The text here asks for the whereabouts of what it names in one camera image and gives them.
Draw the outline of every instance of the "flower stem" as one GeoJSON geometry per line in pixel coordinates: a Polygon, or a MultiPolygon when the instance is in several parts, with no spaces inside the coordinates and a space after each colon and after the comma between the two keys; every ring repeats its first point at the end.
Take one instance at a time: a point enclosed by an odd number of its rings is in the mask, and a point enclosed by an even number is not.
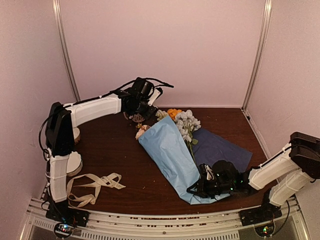
{"type": "Polygon", "coordinates": [[[194,151],[192,151],[192,143],[187,141],[187,146],[188,146],[189,152],[191,154],[191,157],[192,157],[192,159],[194,161],[194,164],[197,165],[196,164],[195,155],[194,155],[194,151]]]}

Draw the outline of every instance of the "green leaf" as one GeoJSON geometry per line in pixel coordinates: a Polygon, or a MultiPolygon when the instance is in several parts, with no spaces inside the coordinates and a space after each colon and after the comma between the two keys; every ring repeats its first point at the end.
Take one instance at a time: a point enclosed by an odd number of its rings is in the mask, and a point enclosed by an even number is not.
{"type": "Polygon", "coordinates": [[[197,139],[195,139],[195,138],[192,139],[192,144],[193,144],[193,145],[196,145],[198,142],[199,142],[199,141],[198,141],[197,139]]]}

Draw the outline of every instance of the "pink backdrop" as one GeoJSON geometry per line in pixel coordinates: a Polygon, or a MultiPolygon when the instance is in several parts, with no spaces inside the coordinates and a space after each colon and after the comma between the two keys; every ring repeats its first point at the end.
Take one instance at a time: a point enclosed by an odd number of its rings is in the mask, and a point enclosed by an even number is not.
{"type": "Polygon", "coordinates": [[[40,125],[53,102],[74,99],[52,1],[2,1],[0,16],[0,239],[14,240],[45,185],[40,125]]]}
{"type": "Polygon", "coordinates": [[[175,85],[159,106],[240,107],[263,0],[61,0],[82,99],[137,76],[175,85]]]}
{"type": "MultiPolygon", "coordinates": [[[[248,111],[269,155],[300,131],[320,138],[320,1],[274,0],[248,111]]],[[[320,182],[298,194],[312,240],[320,236],[320,182]]]]}

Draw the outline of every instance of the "orange flower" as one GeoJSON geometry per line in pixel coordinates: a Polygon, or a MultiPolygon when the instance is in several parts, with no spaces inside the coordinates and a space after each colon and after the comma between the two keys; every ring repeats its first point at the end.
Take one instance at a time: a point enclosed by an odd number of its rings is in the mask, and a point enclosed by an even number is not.
{"type": "Polygon", "coordinates": [[[172,108],[170,108],[168,111],[167,111],[167,113],[169,114],[169,116],[170,116],[170,118],[174,121],[175,119],[176,119],[176,115],[178,114],[178,113],[181,113],[182,112],[182,110],[181,109],[172,109],[172,108]]]}

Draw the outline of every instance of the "beige ribbon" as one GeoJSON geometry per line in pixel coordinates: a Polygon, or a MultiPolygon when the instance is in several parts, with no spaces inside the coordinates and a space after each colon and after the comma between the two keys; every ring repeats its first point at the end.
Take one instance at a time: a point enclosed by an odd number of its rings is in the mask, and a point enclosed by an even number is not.
{"type": "Polygon", "coordinates": [[[69,199],[69,205],[71,207],[74,208],[81,208],[85,205],[87,205],[88,203],[91,203],[92,205],[94,205],[96,203],[96,200],[98,198],[98,195],[100,193],[101,190],[101,186],[104,187],[108,187],[108,188],[116,188],[116,189],[123,189],[126,186],[120,184],[120,180],[121,180],[121,175],[117,174],[117,173],[111,173],[109,176],[103,176],[103,177],[98,177],[94,174],[88,173],[88,174],[83,174],[80,176],[75,176],[74,178],[72,178],[68,184],[66,185],[66,194],[67,194],[67,198],[69,199]],[[94,196],[92,194],[88,194],[88,195],[84,195],[81,197],[77,197],[76,195],[74,195],[73,193],[71,193],[71,189],[72,186],[74,184],[74,180],[75,179],[80,179],[82,177],[87,177],[92,179],[94,182],[93,183],[89,183],[89,184],[83,184],[83,185],[77,185],[75,187],[92,187],[95,188],[95,193],[94,196]],[[71,201],[75,201],[75,202],[80,202],[78,204],[78,206],[73,206],[71,203],[71,201]]]}

